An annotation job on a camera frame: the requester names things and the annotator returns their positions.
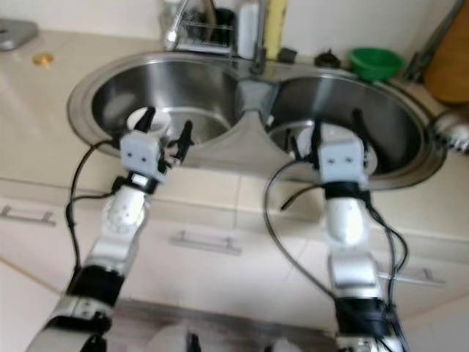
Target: sink basin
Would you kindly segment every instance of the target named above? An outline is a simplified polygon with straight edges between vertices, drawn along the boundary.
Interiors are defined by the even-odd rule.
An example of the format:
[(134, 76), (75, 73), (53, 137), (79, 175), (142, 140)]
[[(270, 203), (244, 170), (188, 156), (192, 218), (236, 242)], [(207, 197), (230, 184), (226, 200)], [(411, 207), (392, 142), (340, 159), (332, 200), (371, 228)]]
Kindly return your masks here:
[[(70, 96), (70, 123), (86, 142), (118, 140), (129, 131), (129, 116), (147, 106), (157, 108), (154, 126), (165, 118), (168, 140), (180, 135), (187, 120), (193, 123), (196, 144), (216, 139), (236, 124), (237, 79), (229, 71), (181, 56), (141, 59), (135, 56), (94, 72)], [(117, 154), (112, 148), (105, 151)]]
[[(352, 110), (360, 108), (371, 145), (371, 189), (411, 186), (432, 176), (445, 160), (446, 150), (428, 131), (428, 112), (396, 87), (311, 65), (268, 62), (263, 76), (253, 76), (250, 67), (248, 60), (233, 57), (129, 56), (76, 86), (68, 100), (69, 121), (87, 144), (118, 141), (132, 128), (130, 121), (138, 120), (137, 111), (153, 105), (158, 111), (153, 133), (163, 143), (179, 136), (186, 120), (193, 122), (196, 145), (185, 166), (271, 175), (291, 160), (288, 133), (308, 141), (305, 135), (321, 117), (329, 134), (350, 135)], [(118, 147), (100, 150), (119, 155)], [(309, 166), (288, 177), (317, 179)]]
[[(415, 182), (408, 176), (439, 152), (426, 130), (425, 111), (388, 85), (329, 75), (285, 81), (273, 105), (274, 120), (267, 133), (280, 149), (291, 154), (289, 136), (310, 136), (316, 118), (321, 118), (326, 126), (353, 130), (352, 111), (356, 108), (363, 111), (367, 139), (376, 161), (371, 180), (400, 178), (399, 182), (406, 186)], [(434, 171), (439, 167), (432, 165)]]

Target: wire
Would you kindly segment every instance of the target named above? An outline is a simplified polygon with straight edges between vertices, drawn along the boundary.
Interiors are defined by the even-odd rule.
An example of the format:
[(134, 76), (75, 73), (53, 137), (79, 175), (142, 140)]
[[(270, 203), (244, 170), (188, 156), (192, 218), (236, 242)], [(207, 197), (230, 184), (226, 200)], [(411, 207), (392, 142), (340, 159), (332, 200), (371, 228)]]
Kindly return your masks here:
[(114, 194), (114, 192), (103, 193), (103, 194), (93, 194), (93, 195), (84, 194), (82, 196), (77, 196), (77, 197), (73, 198), (73, 202), (77, 202), (77, 201), (83, 200), (83, 199), (105, 199), (105, 198), (109, 198), (113, 194)]
[(70, 231), (70, 239), (72, 240), (73, 254), (75, 256), (75, 265), (73, 267), (73, 274), (72, 274), (72, 278), (70, 279), (70, 283), (68, 286), (70, 286), (75, 281), (75, 278), (81, 269), (80, 246), (78, 245), (78, 240), (77, 240), (76, 233), (75, 233), (75, 222), (74, 222), (74, 213), (73, 213), (73, 205), (74, 205), (74, 202), (77, 200), (75, 199), (75, 192), (76, 192), (76, 187), (78, 184), (78, 178), (80, 177), (81, 170), (83, 169), (84, 164), (89, 159), (91, 154), (93, 154), (93, 152), (97, 148), (101, 147), (102, 145), (110, 144), (110, 143), (111, 141), (106, 140), (106, 141), (101, 141), (92, 145), (88, 149), (88, 151), (85, 153), (85, 155), (83, 155), (83, 158), (78, 163), (78, 166), (75, 170), (75, 174), (73, 175), (72, 185), (70, 186), (69, 202), (65, 206), (65, 220), (67, 222), (68, 230)]
[(406, 240), (404, 237), (402, 237), (401, 234), (399, 234), (395, 229), (390, 227), (384, 218), (381, 216), (381, 214), (374, 208), (373, 204), (371, 202), (366, 203), (366, 208), (368, 209), (368, 212), (370, 216), (379, 224), (381, 225), (385, 230), (389, 231), (392, 233), (394, 237), (396, 237), (399, 242), (401, 243), (402, 246), (402, 259), (399, 261), (399, 264), (397, 265), (396, 268), (396, 273), (398, 274), (406, 265), (407, 260), (409, 259), (409, 246), (407, 245)]
[[(407, 340), (405, 339), (404, 331), (400, 323), (399, 315), (397, 313), (396, 305), (394, 303), (394, 286), (396, 282), (396, 275), (404, 268), (409, 257), (409, 247), (405, 239), (393, 228), (391, 228), (381, 214), (373, 207), (371, 202), (366, 203), (366, 208), (370, 216), (385, 229), (386, 237), (388, 238), (389, 247), (391, 249), (391, 272), (388, 280), (388, 314), (391, 316), (391, 326), (396, 334), (404, 352), (409, 351)], [(402, 245), (402, 259), (399, 264), (396, 264), (396, 247), (394, 246), (395, 236)]]
[(307, 191), (311, 191), (313, 189), (316, 189), (316, 188), (320, 188), (322, 185), (311, 185), (311, 186), (308, 186), (308, 187), (305, 187), (305, 188), (302, 188), (301, 190), (299, 190), (298, 192), (294, 193), (289, 199), (287, 199), (285, 201), (285, 203), (280, 207), (280, 211), (285, 211), (286, 209), (288, 209), (290, 207), (290, 205), (293, 204), (293, 202), (300, 196), (302, 196), (303, 194), (305, 194)]
[(361, 317), (359, 317), (356, 313), (356, 311), (349, 306), (349, 304), (344, 303), (343, 301), (337, 300), (336, 296), (333, 294), (331, 290), (326, 288), (326, 286), (321, 283), (320, 280), (318, 280), (315, 276), (313, 276), (311, 273), (309, 273), (299, 262), (295, 260), (294, 257), (285, 249), (284, 245), (278, 238), (275, 230), (273, 229), (272, 223), (270, 221), (269, 213), (268, 213), (268, 204), (269, 204), (269, 196), (270, 196), (270, 190), (273, 186), (273, 184), (277, 181), (277, 178), (282, 174), (285, 170), (289, 169), (290, 167), (304, 163), (304, 161), (290, 161), (289, 163), (283, 165), (280, 167), (277, 171), (274, 172), (274, 174), (270, 177), (269, 181), (267, 182), (267, 185), (264, 190), (264, 197), (263, 197), (263, 202), (262, 202), (262, 214), (264, 216), (265, 220), (265, 225), (267, 227), (267, 231), (269, 232), (270, 237), (272, 238), (273, 242), (277, 245), (277, 248), (280, 250), (280, 252), (286, 257), (286, 259), (297, 269), (299, 272), (302, 273), (310, 282), (312, 282), (317, 288), (319, 288), (325, 295), (328, 297), (332, 298), (340, 307), (343, 309), (362, 329), (365, 329), (368, 331), (369, 334), (371, 334), (376, 341), (378, 341), (388, 352), (393, 352), (391, 348), (383, 341), (382, 338), (379, 336), (375, 335), (372, 330), (369, 328), (369, 324), (365, 322)]

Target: beige countertop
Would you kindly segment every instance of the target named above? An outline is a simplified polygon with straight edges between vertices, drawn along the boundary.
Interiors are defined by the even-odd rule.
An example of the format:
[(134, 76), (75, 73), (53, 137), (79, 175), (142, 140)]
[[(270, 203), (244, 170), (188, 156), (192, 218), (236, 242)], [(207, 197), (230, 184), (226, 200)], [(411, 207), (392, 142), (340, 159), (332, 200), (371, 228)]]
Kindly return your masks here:
[[(99, 66), (156, 48), (151, 40), (42, 32), (24, 47), (1, 53), (0, 178), (68, 187), (87, 149), (67, 121), (66, 103), (73, 87)], [(32, 63), (32, 57), (43, 51), (54, 56), (49, 67)], [(408, 89), (430, 111), (442, 109), (422, 87)], [(107, 191), (118, 174), (124, 174), (118, 159), (95, 153), (79, 188)], [(469, 242), (468, 175), (469, 159), (450, 154), (443, 168), (426, 182), (377, 192), (374, 200), (388, 222), (406, 233)], [(180, 168), (171, 172), (157, 196), (260, 216), (264, 185), (264, 179), (241, 173)], [(298, 185), (280, 187), (287, 192)], [(302, 197), (287, 215), (308, 219), (311, 207), (321, 208), (321, 204), (322, 195), (316, 192)]]

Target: green bowl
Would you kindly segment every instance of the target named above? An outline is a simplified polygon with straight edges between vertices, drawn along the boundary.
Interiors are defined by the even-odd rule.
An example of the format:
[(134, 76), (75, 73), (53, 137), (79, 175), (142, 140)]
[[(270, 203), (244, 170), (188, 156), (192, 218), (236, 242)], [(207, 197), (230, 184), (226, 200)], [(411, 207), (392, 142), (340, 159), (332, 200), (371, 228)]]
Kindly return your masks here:
[(357, 48), (350, 52), (352, 70), (364, 81), (387, 81), (403, 67), (405, 61), (392, 51), (379, 48)]

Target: metal basket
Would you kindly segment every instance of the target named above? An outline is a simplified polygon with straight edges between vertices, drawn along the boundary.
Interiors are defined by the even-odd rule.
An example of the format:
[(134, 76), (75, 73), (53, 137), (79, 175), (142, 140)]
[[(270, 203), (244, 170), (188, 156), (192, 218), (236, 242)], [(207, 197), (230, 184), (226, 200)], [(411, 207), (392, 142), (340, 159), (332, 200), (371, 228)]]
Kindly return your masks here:
[[(162, 16), (160, 22), (165, 32), (171, 25), (172, 17)], [(235, 49), (235, 27), (212, 25), (198, 21), (191, 12), (186, 12), (179, 28), (177, 50), (197, 51), (213, 54), (232, 55)]]

